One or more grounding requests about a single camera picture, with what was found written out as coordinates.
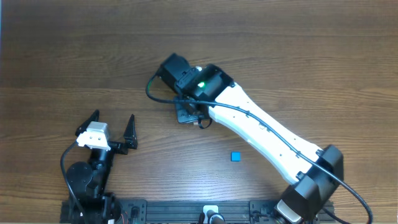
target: cable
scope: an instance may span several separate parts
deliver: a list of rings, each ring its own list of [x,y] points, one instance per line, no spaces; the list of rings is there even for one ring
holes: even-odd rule
[[[337,217],[335,214],[331,213],[329,210],[327,210],[327,209],[325,209],[325,208],[323,208],[322,210],[323,210],[326,214],[328,214],[330,217],[332,217],[332,219],[334,219],[334,220],[340,222],[341,224],[351,224],[351,223],[349,223],[349,222],[346,222],[346,221],[340,219],[340,218]]]
[[[272,133],[274,133],[283,143],[285,143],[290,148],[290,150],[294,151],[294,153],[296,153],[296,155],[300,156],[305,161],[309,162],[311,165],[313,165],[316,168],[320,169],[324,173],[328,174],[333,180],[338,182],[345,189],[347,189],[351,194],[353,194],[354,197],[356,199],[358,199],[358,201],[362,204],[362,206],[365,208],[366,212],[368,213],[368,222],[367,222],[367,224],[371,224],[373,222],[373,213],[372,213],[369,205],[367,205],[365,200],[358,193],[356,193],[354,189],[352,189],[348,184],[346,184],[344,181],[340,180],[334,174],[332,174],[331,172],[327,171],[325,168],[323,168],[322,166],[318,165],[317,163],[313,162],[307,156],[303,155],[300,151],[298,151],[296,148],[294,148],[286,139],[284,139],[277,131],[275,131],[271,126],[269,126],[262,119],[258,118],[256,115],[250,113],[250,111],[246,111],[246,110],[244,110],[242,108],[239,108],[237,106],[232,106],[232,105],[227,105],[227,104],[224,104],[224,103],[217,103],[217,102],[200,101],[200,100],[197,101],[197,100],[164,100],[164,99],[158,99],[158,98],[152,96],[149,93],[150,84],[155,79],[155,77],[156,77],[156,73],[149,79],[147,87],[145,89],[145,92],[146,92],[147,96],[150,99],[152,99],[152,100],[154,100],[156,102],[159,102],[159,103],[169,103],[169,104],[190,103],[190,104],[208,105],[208,106],[222,106],[222,107],[225,107],[225,108],[229,108],[229,109],[232,109],[232,110],[236,110],[236,111],[242,112],[242,113],[246,114],[246,116],[250,116],[250,117],[254,118],[258,122],[260,122],[260,124],[262,124],[264,127],[266,127],[268,130],[270,130]]]
[[[63,165],[63,161],[65,160],[65,156],[76,145],[77,145],[77,142],[75,141],[65,150],[65,152],[63,152],[63,154],[61,156],[61,171],[62,171],[63,178],[65,179],[65,183],[67,183],[67,187],[68,187],[70,195],[72,196],[73,200],[75,201],[76,206],[79,208],[79,211],[81,212],[81,214],[83,214],[83,219],[85,221],[85,224],[89,224],[89,222],[87,220],[87,217],[86,217],[86,213],[85,213],[83,207],[80,205],[80,202],[77,200],[76,195],[73,193],[72,187],[69,184],[67,173],[65,172],[65,166]]]

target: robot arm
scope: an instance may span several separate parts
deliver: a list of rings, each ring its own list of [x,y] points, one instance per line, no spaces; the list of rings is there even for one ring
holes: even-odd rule
[[[328,146],[322,150],[290,132],[260,109],[243,89],[217,66],[209,64],[204,69],[191,67],[183,57],[172,54],[162,63],[155,75],[178,94],[181,100],[174,102],[181,103],[187,113],[199,119],[211,118],[233,130],[271,162],[290,184],[274,208],[277,222],[301,223],[303,220],[312,220],[339,184],[299,157],[275,133],[282,136],[302,155],[343,180],[343,155],[335,146]],[[240,111],[217,105],[196,104],[192,100],[217,102],[250,111],[267,123],[273,132],[258,120]]]

